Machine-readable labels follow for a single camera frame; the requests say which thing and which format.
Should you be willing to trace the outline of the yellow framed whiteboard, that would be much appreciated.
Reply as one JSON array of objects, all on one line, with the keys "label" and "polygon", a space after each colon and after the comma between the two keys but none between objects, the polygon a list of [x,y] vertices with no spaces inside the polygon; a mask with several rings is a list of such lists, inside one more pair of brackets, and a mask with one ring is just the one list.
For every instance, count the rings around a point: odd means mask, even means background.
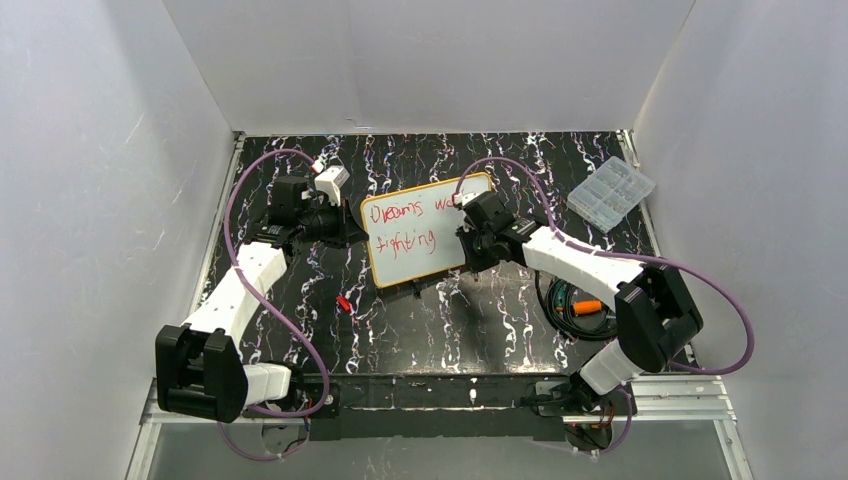
[{"label": "yellow framed whiteboard", "polygon": [[493,189],[486,172],[365,199],[360,206],[374,283],[385,288],[465,264],[454,193]]}]

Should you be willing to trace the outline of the red marker cap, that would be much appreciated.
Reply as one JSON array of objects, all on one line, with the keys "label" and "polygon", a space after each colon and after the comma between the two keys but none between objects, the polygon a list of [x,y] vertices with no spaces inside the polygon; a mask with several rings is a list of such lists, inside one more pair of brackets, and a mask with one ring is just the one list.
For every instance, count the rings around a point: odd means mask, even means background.
[{"label": "red marker cap", "polygon": [[352,312],[352,306],[350,302],[342,295],[336,297],[336,301],[338,306],[346,313]]}]

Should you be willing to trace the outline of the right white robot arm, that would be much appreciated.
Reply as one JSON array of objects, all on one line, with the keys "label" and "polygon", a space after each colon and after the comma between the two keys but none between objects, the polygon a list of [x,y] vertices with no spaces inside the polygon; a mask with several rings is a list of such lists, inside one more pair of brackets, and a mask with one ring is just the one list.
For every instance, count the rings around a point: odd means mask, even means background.
[{"label": "right white robot arm", "polygon": [[660,372],[702,330],[677,268],[595,253],[536,219],[514,215],[492,191],[457,203],[464,223],[456,235],[471,271],[513,262],[577,287],[615,314],[616,339],[570,375],[566,400],[596,401],[645,372]]}]

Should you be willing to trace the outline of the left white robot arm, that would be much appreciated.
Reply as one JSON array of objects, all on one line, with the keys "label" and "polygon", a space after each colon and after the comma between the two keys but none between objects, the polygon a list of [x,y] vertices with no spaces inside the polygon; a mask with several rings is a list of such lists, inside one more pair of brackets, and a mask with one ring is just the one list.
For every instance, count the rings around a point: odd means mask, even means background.
[{"label": "left white robot arm", "polygon": [[282,176],[271,201],[247,228],[230,268],[205,304],[155,341],[161,409],[230,423],[246,408],[291,392],[293,372],[280,363],[243,364],[239,343],[261,299],[286,271],[298,243],[343,249],[367,240],[340,189],[349,177],[330,166],[314,180]]}]

